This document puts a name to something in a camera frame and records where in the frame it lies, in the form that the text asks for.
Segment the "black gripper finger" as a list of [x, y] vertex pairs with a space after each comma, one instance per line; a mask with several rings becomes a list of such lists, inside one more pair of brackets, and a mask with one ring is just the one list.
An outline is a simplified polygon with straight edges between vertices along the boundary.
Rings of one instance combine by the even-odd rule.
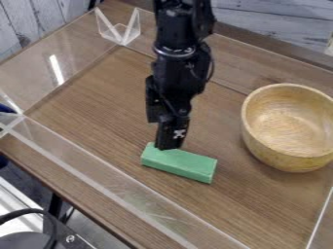
[[160, 115], [155, 147], [159, 150], [178, 149], [185, 141], [190, 119], [174, 115]]

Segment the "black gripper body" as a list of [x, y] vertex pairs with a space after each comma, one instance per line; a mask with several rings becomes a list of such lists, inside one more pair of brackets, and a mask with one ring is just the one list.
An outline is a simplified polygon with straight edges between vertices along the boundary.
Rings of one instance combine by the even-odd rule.
[[187, 116], [191, 99], [205, 90], [211, 51], [199, 48], [187, 58], [158, 55], [152, 62], [152, 74], [146, 78], [146, 112], [150, 123], [159, 115]]

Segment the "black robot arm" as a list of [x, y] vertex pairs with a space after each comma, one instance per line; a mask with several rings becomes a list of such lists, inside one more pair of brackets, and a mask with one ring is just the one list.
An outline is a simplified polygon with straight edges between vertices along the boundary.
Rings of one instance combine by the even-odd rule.
[[190, 125], [191, 100], [214, 74], [206, 38], [214, 33], [210, 0], [155, 0], [156, 39], [152, 74], [146, 78], [147, 121], [158, 125], [155, 147], [182, 146]]

